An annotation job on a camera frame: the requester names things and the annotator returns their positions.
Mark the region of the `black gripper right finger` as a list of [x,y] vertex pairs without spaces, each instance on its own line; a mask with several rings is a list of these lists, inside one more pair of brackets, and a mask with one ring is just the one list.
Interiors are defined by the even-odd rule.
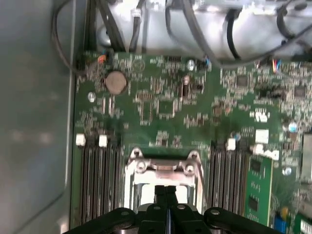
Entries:
[[274,234],[275,230],[220,207],[204,214],[178,203],[175,186],[166,187],[166,199],[176,234]]

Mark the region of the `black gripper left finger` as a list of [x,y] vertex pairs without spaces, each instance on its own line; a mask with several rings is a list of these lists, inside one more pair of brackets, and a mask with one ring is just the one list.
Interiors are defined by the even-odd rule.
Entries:
[[163,234],[166,232],[167,203],[165,187],[155,186],[155,203],[135,213],[117,208],[78,227],[71,234]]

